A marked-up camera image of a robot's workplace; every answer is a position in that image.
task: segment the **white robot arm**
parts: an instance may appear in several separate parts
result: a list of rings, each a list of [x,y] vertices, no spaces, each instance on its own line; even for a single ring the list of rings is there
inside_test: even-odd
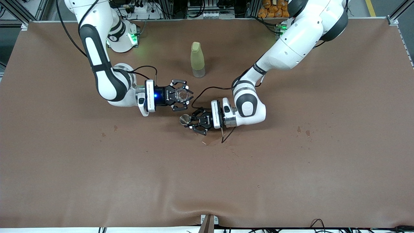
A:
[[[112,67],[106,52],[106,42],[115,52],[127,52],[137,45],[137,26],[121,20],[108,0],[65,0],[67,8],[76,15],[79,36],[95,76],[96,89],[111,105],[139,107],[143,116],[154,112],[156,106],[171,106],[173,111],[187,109],[192,98],[186,82],[172,80],[169,86],[158,87],[153,80],[137,85],[131,66],[119,63]]]
[[[229,128],[264,121],[266,106],[256,93],[256,83],[271,69],[294,68],[319,40],[330,41],[339,36],[348,23],[345,2],[346,0],[289,0],[288,11],[295,18],[293,24],[251,68],[233,81],[235,107],[230,105],[227,98],[222,100],[223,108],[218,100],[213,100],[211,113],[197,110],[192,116],[184,117],[185,120],[182,118],[181,123],[205,135],[212,127]]]

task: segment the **brown table surface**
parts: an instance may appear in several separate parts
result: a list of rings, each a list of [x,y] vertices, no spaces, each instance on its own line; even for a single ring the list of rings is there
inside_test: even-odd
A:
[[[184,79],[196,94],[230,86],[274,43],[253,20],[145,30],[139,48],[109,52],[112,64],[156,66],[159,85]],[[191,73],[193,41],[202,79]],[[270,71],[258,88],[266,121],[220,144],[218,131],[204,138],[179,124],[190,110],[142,117],[111,106],[61,25],[31,23],[0,85],[0,226],[180,226],[201,214],[233,227],[414,225],[413,76],[396,27],[350,20],[295,69]],[[207,91],[200,105],[230,95]]]

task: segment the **orange bag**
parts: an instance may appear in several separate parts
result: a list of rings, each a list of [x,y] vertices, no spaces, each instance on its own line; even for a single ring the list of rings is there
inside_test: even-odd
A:
[[[281,8],[283,8],[284,6],[286,6],[286,7],[287,7],[287,2],[285,2],[285,0],[278,0],[278,1],[277,1],[277,8],[281,9]]]
[[[289,12],[287,12],[287,11],[283,11],[283,12],[282,12],[282,17],[283,17],[283,18],[289,18]]]
[[[266,16],[267,16],[267,9],[261,8],[259,10],[258,17],[259,18],[266,18]]]
[[[272,2],[270,0],[263,0],[263,7],[268,9],[272,6]]]
[[[275,14],[275,17],[282,17],[282,10],[278,10]]]
[[[279,9],[277,8],[277,6],[273,5],[269,8],[269,13],[276,13]]]

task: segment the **small round object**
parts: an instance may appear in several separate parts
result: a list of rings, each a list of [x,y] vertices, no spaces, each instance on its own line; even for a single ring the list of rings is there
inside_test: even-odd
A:
[[[184,114],[180,117],[180,123],[182,125],[188,125],[190,123],[191,117],[188,114]]]
[[[190,95],[188,94],[188,91],[186,89],[178,89],[176,90],[175,96],[178,101],[184,102],[188,99]]]

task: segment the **yellow floor line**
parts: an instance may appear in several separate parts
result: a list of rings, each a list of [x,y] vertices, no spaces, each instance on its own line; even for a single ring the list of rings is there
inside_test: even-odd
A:
[[[368,7],[368,11],[371,17],[376,17],[374,7],[372,6],[371,0],[365,0],[366,6]]]

